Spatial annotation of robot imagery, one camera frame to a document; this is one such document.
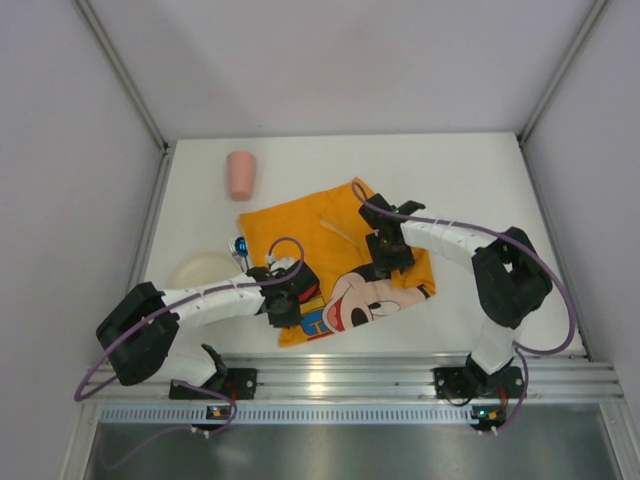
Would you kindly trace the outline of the orange cartoon mouse placemat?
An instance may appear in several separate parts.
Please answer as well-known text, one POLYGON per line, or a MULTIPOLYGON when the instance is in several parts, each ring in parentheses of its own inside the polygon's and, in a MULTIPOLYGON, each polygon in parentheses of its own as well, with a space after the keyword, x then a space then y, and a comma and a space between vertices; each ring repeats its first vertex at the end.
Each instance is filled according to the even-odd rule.
POLYGON ((304 248, 305 263, 317 277, 316 291, 302 295, 302 322, 280 331, 281 348, 385 319, 435 295, 425 250, 412 251, 415 265, 405 273, 375 272, 366 244, 372 229, 359 215, 360 206, 351 186, 344 184, 239 216, 254 266, 267 265, 274 241, 292 237, 304 248))

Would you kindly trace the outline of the silver fork patterned handle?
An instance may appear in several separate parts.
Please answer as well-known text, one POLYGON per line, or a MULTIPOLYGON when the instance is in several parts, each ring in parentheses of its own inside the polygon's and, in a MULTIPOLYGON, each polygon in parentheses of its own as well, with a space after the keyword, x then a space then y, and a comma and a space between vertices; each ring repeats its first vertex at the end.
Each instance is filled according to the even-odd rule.
POLYGON ((235 248, 234 248, 234 240, 232 240, 232 241, 229 243, 229 248, 230 248, 231 256, 232 256, 232 258, 236 261, 236 263, 239 265, 239 267, 241 268, 241 270, 242 270, 242 271, 245 271, 245 270, 244 270, 244 263, 243 263, 242 259, 241 259, 241 258, 239 258, 239 257, 237 256, 237 254, 236 254, 236 251, 235 251, 235 248))

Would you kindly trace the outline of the cream round plate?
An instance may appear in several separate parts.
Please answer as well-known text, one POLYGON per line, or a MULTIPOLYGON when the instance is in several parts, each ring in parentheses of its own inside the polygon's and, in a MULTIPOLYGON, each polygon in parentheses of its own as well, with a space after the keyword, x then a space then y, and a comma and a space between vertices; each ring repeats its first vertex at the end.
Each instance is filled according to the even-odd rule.
POLYGON ((231 279, 242 273, 228 254, 202 252, 184 260, 171 275, 171 289, 193 288, 231 279))

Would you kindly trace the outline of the pink plastic cup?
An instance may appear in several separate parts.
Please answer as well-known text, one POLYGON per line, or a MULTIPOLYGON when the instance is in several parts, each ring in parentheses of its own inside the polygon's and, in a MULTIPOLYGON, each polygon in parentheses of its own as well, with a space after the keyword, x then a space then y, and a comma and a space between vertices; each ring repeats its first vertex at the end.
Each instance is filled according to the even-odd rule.
POLYGON ((227 156, 227 187, 234 201, 248 201, 254 192, 256 157, 247 151, 234 151, 227 156))

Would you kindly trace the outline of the blue metal spoon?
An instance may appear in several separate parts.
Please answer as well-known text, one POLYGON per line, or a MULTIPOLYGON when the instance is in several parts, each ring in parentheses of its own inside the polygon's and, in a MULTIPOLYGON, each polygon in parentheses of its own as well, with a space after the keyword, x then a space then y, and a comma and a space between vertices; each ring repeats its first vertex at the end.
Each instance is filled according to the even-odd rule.
POLYGON ((234 248, 236 251, 236 254, 239 258, 242 259, 243 263, 244 263, 244 270, 248 270, 249 269, 249 260, 248 260, 248 249, 247 249, 247 244, 246 244, 246 240, 244 237, 237 237, 234 240, 234 248))

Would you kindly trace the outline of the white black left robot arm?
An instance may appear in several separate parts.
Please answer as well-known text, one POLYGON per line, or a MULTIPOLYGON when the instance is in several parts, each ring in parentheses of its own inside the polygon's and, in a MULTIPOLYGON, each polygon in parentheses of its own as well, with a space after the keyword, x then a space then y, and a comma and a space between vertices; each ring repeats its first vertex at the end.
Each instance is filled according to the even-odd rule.
POLYGON ((123 386, 162 379, 218 390, 227 366, 212 345, 188 340, 188 331, 260 314, 274 328, 294 327, 303 320, 302 305, 319 293, 317 275, 291 258, 199 287, 160 290, 144 282, 99 325, 96 336, 111 351, 109 362, 123 386))

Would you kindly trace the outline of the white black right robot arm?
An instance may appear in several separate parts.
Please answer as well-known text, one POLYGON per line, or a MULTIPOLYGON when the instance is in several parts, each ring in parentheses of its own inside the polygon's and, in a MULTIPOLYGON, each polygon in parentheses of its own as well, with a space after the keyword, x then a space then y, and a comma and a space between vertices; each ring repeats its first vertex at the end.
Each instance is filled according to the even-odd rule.
POLYGON ((412 252, 416 248, 473 275, 485 319, 462 377, 469 394, 485 395, 502 383, 521 324, 542 305, 552 291, 552 281, 531 257, 535 250, 523 230, 511 227, 497 235, 475 233, 451 220, 410 217, 423 208, 415 201, 395 207, 379 194, 360 206, 359 215, 373 229, 366 236, 373 265, 380 274, 405 273, 416 264, 412 252))

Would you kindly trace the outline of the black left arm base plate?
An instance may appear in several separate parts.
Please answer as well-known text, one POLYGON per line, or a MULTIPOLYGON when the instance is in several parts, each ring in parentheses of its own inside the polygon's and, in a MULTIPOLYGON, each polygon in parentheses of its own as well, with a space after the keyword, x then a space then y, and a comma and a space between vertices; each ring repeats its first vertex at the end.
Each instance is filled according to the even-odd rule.
MULTIPOLYGON (((252 400, 257 387, 258 371, 253 368, 229 368, 216 373, 203 388, 215 391, 232 400, 252 400)), ((173 382, 169 390, 171 400, 213 400, 214 397, 173 382)))

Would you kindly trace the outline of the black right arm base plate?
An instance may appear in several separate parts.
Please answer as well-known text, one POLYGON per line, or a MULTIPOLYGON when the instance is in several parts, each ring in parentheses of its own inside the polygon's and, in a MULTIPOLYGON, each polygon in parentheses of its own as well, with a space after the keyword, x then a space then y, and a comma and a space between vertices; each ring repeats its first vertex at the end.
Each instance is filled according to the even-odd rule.
POLYGON ((474 399, 499 399, 502 394, 508 399, 516 399, 524 388, 522 370, 511 365, 492 375, 482 369, 467 366, 438 367, 432 373, 436 397, 454 403, 474 399))

